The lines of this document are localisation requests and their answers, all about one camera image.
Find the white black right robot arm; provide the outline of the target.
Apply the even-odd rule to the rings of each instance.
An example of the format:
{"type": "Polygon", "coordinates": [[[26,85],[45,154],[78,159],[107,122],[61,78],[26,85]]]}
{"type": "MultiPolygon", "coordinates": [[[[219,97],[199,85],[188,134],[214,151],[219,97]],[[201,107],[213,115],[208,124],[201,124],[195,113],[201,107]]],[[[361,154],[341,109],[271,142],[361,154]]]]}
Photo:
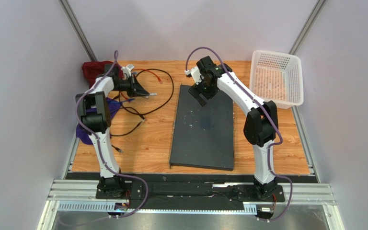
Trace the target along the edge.
{"type": "Polygon", "coordinates": [[[273,173],[273,145],[278,131],[277,105],[256,96],[236,76],[227,64],[215,64],[207,56],[196,66],[186,69],[185,75],[194,80],[189,93],[205,106],[206,100],[218,92],[227,94],[246,116],[243,133],[253,146],[255,172],[252,194],[257,199],[272,197],[277,185],[273,173]]]}

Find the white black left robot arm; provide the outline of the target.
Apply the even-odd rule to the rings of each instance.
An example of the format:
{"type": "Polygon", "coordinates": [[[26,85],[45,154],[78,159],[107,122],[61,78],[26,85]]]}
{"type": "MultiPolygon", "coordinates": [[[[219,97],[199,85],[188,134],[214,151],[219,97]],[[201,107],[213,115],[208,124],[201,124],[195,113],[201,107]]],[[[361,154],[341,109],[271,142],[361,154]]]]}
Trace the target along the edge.
{"type": "Polygon", "coordinates": [[[97,185],[98,199],[124,198],[127,195],[125,179],[114,157],[111,144],[111,112],[107,96],[111,91],[126,92],[128,96],[149,96],[149,93],[132,75],[134,66],[109,65],[104,74],[95,79],[85,92],[76,95],[75,114],[83,131],[88,134],[95,148],[100,165],[100,179],[97,185]]]}

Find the dark grey network switch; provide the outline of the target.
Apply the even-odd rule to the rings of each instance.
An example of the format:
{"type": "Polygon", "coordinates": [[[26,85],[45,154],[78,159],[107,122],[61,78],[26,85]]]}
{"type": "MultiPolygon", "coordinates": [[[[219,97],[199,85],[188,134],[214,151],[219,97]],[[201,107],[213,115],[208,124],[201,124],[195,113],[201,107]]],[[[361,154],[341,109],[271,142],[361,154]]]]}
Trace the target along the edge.
{"type": "Polygon", "coordinates": [[[223,92],[201,106],[181,85],[169,164],[233,171],[233,101],[223,92]]]}

